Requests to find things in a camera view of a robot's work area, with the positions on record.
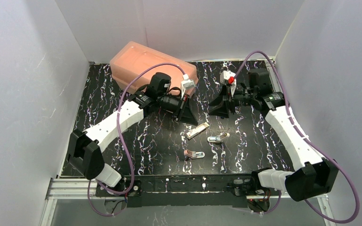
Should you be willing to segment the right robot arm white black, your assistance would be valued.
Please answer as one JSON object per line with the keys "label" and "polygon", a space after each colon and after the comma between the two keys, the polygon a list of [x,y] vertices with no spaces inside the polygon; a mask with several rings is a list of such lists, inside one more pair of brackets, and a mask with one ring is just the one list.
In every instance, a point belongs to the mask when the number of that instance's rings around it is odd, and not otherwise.
{"label": "right robot arm white black", "polygon": [[253,171],[249,180],[241,180],[234,185],[234,188],[242,190],[235,194],[274,189],[287,192],[298,202],[329,193],[339,172],[337,167],[305,142],[307,135],[297,132],[298,125],[291,122],[294,119],[292,110],[286,107],[283,93],[274,91],[270,73],[259,68],[248,71],[247,75],[248,84],[241,83],[241,89],[237,89],[235,73],[221,72],[221,91],[209,104],[209,115],[229,118],[237,106],[252,106],[280,138],[294,171],[270,168]]}

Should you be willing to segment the white mini stapler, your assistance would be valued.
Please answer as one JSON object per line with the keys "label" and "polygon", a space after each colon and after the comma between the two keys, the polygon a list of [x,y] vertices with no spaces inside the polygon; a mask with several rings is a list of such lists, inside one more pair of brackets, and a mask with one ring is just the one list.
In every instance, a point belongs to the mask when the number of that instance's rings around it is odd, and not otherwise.
{"label": "white mini stapler", "polygon": [[218,143],[222,143],[226,138],[228,138],[230,136],[229,133],[221,133],[217,136],[210,136],[207,138],[207,141],[209,143],[214,143],[214,144],[218,144]]}

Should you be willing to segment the pink mini stapler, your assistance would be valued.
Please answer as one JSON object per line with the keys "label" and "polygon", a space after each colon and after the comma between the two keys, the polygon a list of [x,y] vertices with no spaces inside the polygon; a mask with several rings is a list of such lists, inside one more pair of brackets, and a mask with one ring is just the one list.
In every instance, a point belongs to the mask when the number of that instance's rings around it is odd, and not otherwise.
{"label": "pink mini stapler", "polygon": [[189,159],[200,159],[200,158],[205,157],[205,153],[204,152],[191,151],[191,150],[185,150],[184,151],[184,156],[186,158],[189,158]]}

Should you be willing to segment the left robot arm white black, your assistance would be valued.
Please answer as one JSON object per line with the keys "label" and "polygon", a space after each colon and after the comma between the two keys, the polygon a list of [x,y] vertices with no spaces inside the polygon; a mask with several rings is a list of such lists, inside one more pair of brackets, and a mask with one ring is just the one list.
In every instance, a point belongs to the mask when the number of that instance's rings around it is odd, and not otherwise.
{"label": "left robot arm white black", "polygon": [[105,163],[102,153],[114,139],[123,141],[122,133],[130,126],[158,109],[172,113],[178,122],[197,125],[186,93],[195,88],[195,82],[184,74],[179,87],[175,88],[179,95],[170,93],[173,90],[170,85],[169,75],[155,73],[149,84],[138,88],[117,111],[84,131],[74,130],[70,134],[66,161],[86,179],[95,179],[114,188],[122,175]]}

